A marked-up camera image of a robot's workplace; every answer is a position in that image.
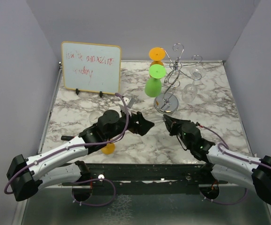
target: wall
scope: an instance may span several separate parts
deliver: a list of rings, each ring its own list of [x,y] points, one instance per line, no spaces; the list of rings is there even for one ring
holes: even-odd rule
[[[12,158],[36,153],[55,85],[58,61],[24,0],[0,0],[0,225],[10,225],[5,195]]]
[[[271,0],[262,0],[226,62],[251,149],[271,156]]]
[[[62,41],[119,45],[124,60],[156,46],[226,60],[259,0],[27,0],[58,60]]]

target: yellow whiteboard frame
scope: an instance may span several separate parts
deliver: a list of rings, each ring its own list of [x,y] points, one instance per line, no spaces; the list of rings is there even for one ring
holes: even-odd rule
[[[121,61],[122,61],[122,49],[120,46],[118,45],[103,45],[103,44],[93,44],[93,43],[85,43],[85,42],[75,42],[75,41],[63,41],[61,43],[61,62],[62,62],[62,71],[64,73],[63,75],[63,79],[64,79],[64,87],[68,90],[76,90],[76,89],[73,89],[73,88],[68,88],[66,87],[66,82],[65,82],[65,65],[64,65],[64,61],[63,61],[63,58],[64,58],[64,51],[62,49],[62,44],[63,43],[74,43],[74,44],[84,44],[84,45],[100,45],[100,46],[109,46],[109,47],[117,47],[120,49],[120,70],[119,70],[119,74],[118,74],[118,92],[120,91],[120,88],[121,88]],[[93,93],[99,93],[99,91],[96,91],[96,90],[80,90],[80,91],[87,91],[87,92],[93,92]],[[103,92],[103,94],[108,94],[108,95],[114,95],[115,93],[109,93],[109,92]]]

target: gray floor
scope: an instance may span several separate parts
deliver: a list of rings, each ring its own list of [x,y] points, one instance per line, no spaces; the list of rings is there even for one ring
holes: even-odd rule
[[[221,187],[218,199],[235,202],[241,187]],[[93,203],[106,197],[95,196]],[[28,200],[22,225],[271,225],[267,206],[254,194],[240,204],[217,205],[199,195],[121,195],[110,205],[79,206],[70,188],[45,188]]]

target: marble tabletop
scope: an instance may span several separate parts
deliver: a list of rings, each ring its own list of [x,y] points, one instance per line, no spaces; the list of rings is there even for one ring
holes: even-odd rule
[[[198,164],[189,151],[184,151],[176,137],[168,135],[165,124],[154,106],[154,98],[145,92],[145,83],[149,79],[148,69],[150,61],[122,61],[120,92],[125,96],[135,98],[132,111],[141,111],[147,120],[153,121],[155,126],[145,135],[134,135],[126,132],[124,138],[116,143],[113,154],[105,155],[101,151],[75,159],[86,163],[131,163],[131,164]],[[200,63],[205,71],[205,77],[195,82],[198,95],[191,103],[181,100],[183,87],[192,80],[183,76],[181,86],[175,95],[179,99],[179,108],[173,114],[179,119],[198,121],[200,124],[212,128],[220,134],[230,146],[230,150],[250,155],[246,139],[242,130],[239,115],[228,84],[227,76],[221,62]],[[186,74],[192,66],[183,67]],[[47,152],[62,145],[65,141],[62,135],[75,136],[92,125],[89,115],[92,112],[102,113],[108,109],[119,112],[119,98],[113,95],[80,92],[64,88],[60,83],[42,152]],[[207,130],[201,129],[202,136],[212,142],[219,139]]]

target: green disc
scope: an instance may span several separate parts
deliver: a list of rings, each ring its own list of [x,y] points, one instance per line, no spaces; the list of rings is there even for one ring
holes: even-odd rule
[[[156,97],[161,93],[161,81],[159,79],[155,79],[151,77],[145,86],[145,93],[149,97]]]
[[[149,68],[149,74],[155,79],[161,79],[165,76],[166,70],[162,65],[154,64]]]

